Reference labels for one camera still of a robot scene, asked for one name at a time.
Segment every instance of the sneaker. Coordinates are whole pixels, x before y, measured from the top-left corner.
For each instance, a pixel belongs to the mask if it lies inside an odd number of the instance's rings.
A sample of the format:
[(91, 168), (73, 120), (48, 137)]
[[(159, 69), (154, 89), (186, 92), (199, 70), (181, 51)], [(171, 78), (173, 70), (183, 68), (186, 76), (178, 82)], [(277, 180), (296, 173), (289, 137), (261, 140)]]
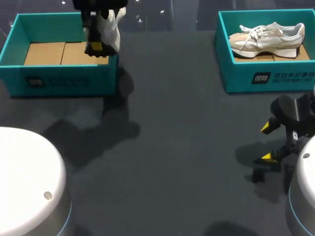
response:
[[(282, 31), (283, 30), (288, 31), (288, 30), (294, 30), (294, 28), (298, 27), (298, 26), (299, 26), (299, 24), (297, 24), (296, 26), (281, 26), (277, 22), (274, 22), (274, 23), (272, 23), (270, 25), (267, 25), (267, 26), (257, 26), (255, 28), (252, 28), (251, 30), (255, 31), (257, 33), (262, 33), (264, 31), (270, 31), (270, 30), (274, 30), (274, 29), (279, 29), (279, 30), (282, 30)], [(247, 33), (248, 30), (250, 29), (250, 28), (246, 28), (244, 26), (240, 26), (240, 28), (241, 28), (241, 31), (243, 33), (234, 33), (234, 34), (230, 35), (229, 38), (232, 38), (232, 37), (239, 36), (239, 35), (242, 35), (244, 33)]]
[(242, 58), (254, 58), (259, 53), (269, 52), (279, 57), (296, 58), (305, 37), (302, 23), (283, 27), (276, 22), (253, 29), (240, 26), (244, 33), (230, 36), (232, 51)]

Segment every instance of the cardboard box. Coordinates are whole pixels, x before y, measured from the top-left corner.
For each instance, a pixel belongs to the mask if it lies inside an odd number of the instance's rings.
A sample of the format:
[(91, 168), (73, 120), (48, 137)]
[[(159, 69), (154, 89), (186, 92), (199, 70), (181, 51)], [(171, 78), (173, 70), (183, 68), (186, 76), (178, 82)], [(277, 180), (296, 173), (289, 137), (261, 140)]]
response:
[[(304, 43), (300, 48), (300, 55), (296, 59), (274, 57), (274, 61), (245, 61), (234, 58), (228, 41), (229, 35), (239, 32), (240, 25), (254, 28), (273, 22), (283, 26), (295, 26), (301, 22), (305, 25)], [(219, 12), (215, 50), (225, 91), (313, 90), (315, 85), (314, 42), (315, 11), (313, 9)]]
[(11, 96), (104, 96), (116, 91), (117, 56), (89, 57), (80, 13), (18, 14), (0, 54)]

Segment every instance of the printed logo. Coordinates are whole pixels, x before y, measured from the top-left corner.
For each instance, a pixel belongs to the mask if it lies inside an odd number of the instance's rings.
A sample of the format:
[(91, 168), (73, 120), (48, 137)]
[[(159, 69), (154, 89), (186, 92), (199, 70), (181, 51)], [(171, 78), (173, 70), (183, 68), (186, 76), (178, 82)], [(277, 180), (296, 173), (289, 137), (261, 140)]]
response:
[(44, 81), (40, 77), (26, 77), (25, 80), (32, 88), (45, 87)]
[(253, 85), (266, 84), (270, 78), (271, 72), (256, 72), (252, 79)]

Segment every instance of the teal box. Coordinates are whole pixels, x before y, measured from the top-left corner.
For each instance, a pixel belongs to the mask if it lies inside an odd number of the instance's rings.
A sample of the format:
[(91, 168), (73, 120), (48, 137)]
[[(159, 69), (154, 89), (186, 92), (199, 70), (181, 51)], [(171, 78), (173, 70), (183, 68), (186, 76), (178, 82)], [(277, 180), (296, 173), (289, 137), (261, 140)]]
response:
[(80, 13), (18, 14), (0, 54), (11, 96), (103, 96), (116, 89), (117, 56), (107, 65), (25, 65), (30, 43), (86, 41)]
[[(305, 25), (304, 47), (310, 60), (235, 62), (228, 36), (248, 28), (277, 22), (282, 26)], [(219, 12), (215, 50), (226, 92), (313, 90), (315, 85), (315, 11), (313, 9)], [(268, 76), (254, 84), (256, 76)]]

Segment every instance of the white circular cover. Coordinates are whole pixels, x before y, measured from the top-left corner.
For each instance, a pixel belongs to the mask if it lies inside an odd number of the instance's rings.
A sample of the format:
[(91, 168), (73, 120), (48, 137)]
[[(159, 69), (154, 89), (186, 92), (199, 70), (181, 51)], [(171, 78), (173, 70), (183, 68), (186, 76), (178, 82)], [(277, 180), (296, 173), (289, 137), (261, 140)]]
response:
[(0, 127), (0, 235), (20, 236), (58, 204), (65, 166), (56, 148), (33, 132)]
[(304, 146), (296, 171), (303, 195), (315, 208), (315, 137)]

